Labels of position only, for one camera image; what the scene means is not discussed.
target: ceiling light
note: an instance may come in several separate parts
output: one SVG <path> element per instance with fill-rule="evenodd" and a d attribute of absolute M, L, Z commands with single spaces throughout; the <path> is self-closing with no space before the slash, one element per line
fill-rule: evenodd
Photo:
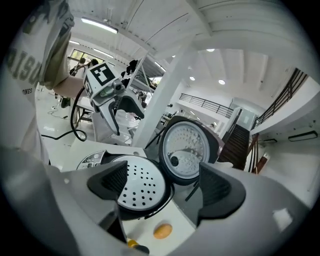
<path fill-rule="evenodd" d="M 101 53 L 101 54 L 104 54 L 104 55 L 107 55 L 108 57 L 110 57 L 110 58 L 114 58 L 113 56 L 111 56 L 110 54 L 108 54 L 108 53 L 105 53 L 105 52 L 103 52 L 103 51 L 101 51 L 101 50 L 98 50 L 98 49 L 93 49 L 93 50 L 95 50 L 96 52 L 98 52 L 98 53 Z"/>
<path fill-rule="evenodd" d="M 76 45 L 80 45 L 80 43 L 75 42 L 75 41 L 71 41 L 71 40 L 69 40 L 69 42 L 70 42 L 70 43 L 73 43 L 73 44 L 76 44 Z"/>
<path fill-rule="evenodd" d="M 278 141 L 275 138 L 270 138 L 270 139 L 266 139 L 264 140 L 265 143 L 277 143 Z"/>
<path fill-rule="evenodd" d="M 159 68 L 161 68 L 161 65 L 158 62 L 154 62 Z"/>
<path fill-rule="evenodd" d="M 306 133 L 301 133 L 298 135 L 294 136 L 289 136 L 288 140 L 291 142 L 297 142 L 297 141 L 305 141 L 305 140 L 310 140 L 310 139 L 315 139 L 318 137 L 318 134 L 315 130 L 306 132 Z"/>
<path fill-rule="evenodd" d="M 103 24 L 103 23 L 100 23 L 100 22 L 97 22 L 97 21 L 94 21 L 92 19 L 89 19 L 89 18 L 81 18 L 81 20 L 84 22 L 84 23 L 87 23 L 87 24 L 90 24 L 90 25 L 94 25 L 94 26 L 97 26 L 101 29 L 104 29 L 104 30 L 108 30 L 114 34 L 117 34 L 118 33 L 118 30 L 112 26 L 109 26 L 109 25 L 106 25 L 106 24 Z"/>

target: black cable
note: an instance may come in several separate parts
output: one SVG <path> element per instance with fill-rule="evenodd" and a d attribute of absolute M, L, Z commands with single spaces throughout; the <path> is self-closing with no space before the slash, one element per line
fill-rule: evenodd
<path fill-rule="evenodd" d="M 78 132 L 83 133 L 84 136 L 85 136 L 85 139 L 87 139 L 87 134 L 86 134 L 83 130 L 78 130 L 78 129 L 76 129 L 75 131 L 78 131 Z M 50 138 L 50 139 L 53 139 L 53 140 L 57 141 L 57 140 L 60 140 L 62 137 L 66 136 L 66 135 L 68 135 L 68 134 L 70 134 L 70 133 L 73 133 L 73 132 L 74 132 L 73 130 L 67 131 L 67 132 L 65 132 L 64 134 L 60 135 L 59 137 L 52 137 L 52 136 L 43 135 L 43 134 L 42 134 L 41 136 L 42 136 L 42 137 L 46 137 L 46 138 Z"/>
<path fill-rule="evenodd" d="M 80 98 L 80 95 L 81 93 L 84 91 L 85 87 L 82 87 L 81 90 L 78 92 L 78 94 L 76 95 L 75 97 L 75 100 L 74 100 L 74 103 L 73 103 L 73 106 L 72 106 L 72 111 L 71 111 L 71 116 L 70 116 L 70 125 L 71 125 L 71 129 L 70 131 L 67 131 L 65 132 L 64 134 L 60 135 L 59 137 L 52 137 L 52 136 L 48 136 L 48 135 L 41 135 L 42 137 L 46 137 L 46 138 L 50 138 L 50 139 L 53 139 L 53 140 L 60 140 L 62 137 L 70 134 L 70 133 L 74 133 L 74 135 L 76 136 L 76 138 L 78 140 L 80 140 L 81 142 L 85 142 L 87 140 L 87 134 L 83 131 L 83 130 L 79 130 L 79 129 L 75 129 L 75 126 L 74 126 L 74 122 L 73 122 L 73 119 L 74 119 L 74 113 L 75 113 L 75 109 L 76 109 L 76 106 L 77 106 L 77 103 L 78 103 L 78 100 Z M 81 132 L 84 134 L 84 138 L 80 138 L 79 135 L 77 134 L 77 132 Z"/>
<path fill-rule="evenodd" d="M 71 125 L 71 129 L 74 133 L 74 135 L 77 137 L 77 139 L 81 142 L 85 142 L 87 140 L 87 134 L 82 131 L 82 130 L 78 130 L 78 131 L 81 131 L 83 134 L 84 134 L 84 138 L 80 138 L 79 135 L 77 134 L 77 130 L 75 129 L 75 126 L 74 126 L 74 113 L 75 113 L 75 110 L 76 110 L 76 106 L 77 106 L 77 103 L 78 103 L 78 100 L 80 98 L 80 95 L 82 94 L 82 92 L 84 91 L 85 87 L 83 86 L 81 88 L 81 90 L 78 92 L 77 96 L 75 97 L 75 100 L 74 100 L 74 103 L 73 103 L 73 106 L 72 106 L 72 111 L 71 111 L 71 116 L 70 116 L 70 125 Z"/>

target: white table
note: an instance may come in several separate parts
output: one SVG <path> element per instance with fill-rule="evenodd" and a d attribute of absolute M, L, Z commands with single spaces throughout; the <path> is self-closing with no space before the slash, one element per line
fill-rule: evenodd
<path fill-rule="evenodd" d="M 144 150 L 139 147 L 75 140 L 63 164 L 62 172 L 75 170 L 86 156 L 101 150 L 107 150 L 112 154 L 139 153 L 141 157 L 146 157 Z M 165 239 L 156 239 L 153 236 L 154 229 L 163 223 L 172 225 L 172 233 Z M 154 256 L 164 256 L 173 251 L 195 231 L 195 226 L 172 200 L 155 216 L 149 219 L 123 221 L 122 225 L 128 239 L 136 240 L 140 245 L 148 247 L 150 254 Z"/>

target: white shirt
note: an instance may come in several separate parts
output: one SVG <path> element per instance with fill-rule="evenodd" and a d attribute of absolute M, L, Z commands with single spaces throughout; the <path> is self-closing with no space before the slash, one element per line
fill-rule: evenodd
<path fill-rule="evenodd" d="M 75 74 L 74 77 L 83 79 L 83 78 L 85 77 L 85 73 L 86 73 L 87 68 L 88 68 L 88 67 L 87 67 L 86 65 L 80 67 L 80 68 L 77 70 L 77 72 L 76 72 L 76 74 Z"/>
<path fill-rule="evenodd" d="M 38 130 L 35 90 L 38 82 L 50 87 L 66 78 L 57 71 L 62 63 L 56 52 L 73 25 L 65 2 L 45 1 L 24 22 L 0 68 L 0 145 L 24 150 L 46 164 L 49 157 Z M 55 74 L 50 73 L 55 65 Z"/>

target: staircase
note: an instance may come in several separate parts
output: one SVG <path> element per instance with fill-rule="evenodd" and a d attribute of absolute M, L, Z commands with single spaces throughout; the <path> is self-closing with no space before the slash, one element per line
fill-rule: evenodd
<path fill-rule="evenodd" d="M 230 162 L 233 164 L 233 168 L 244 170 L 249 138 L 250 132 L 236 124 L 217 161 Z"/>

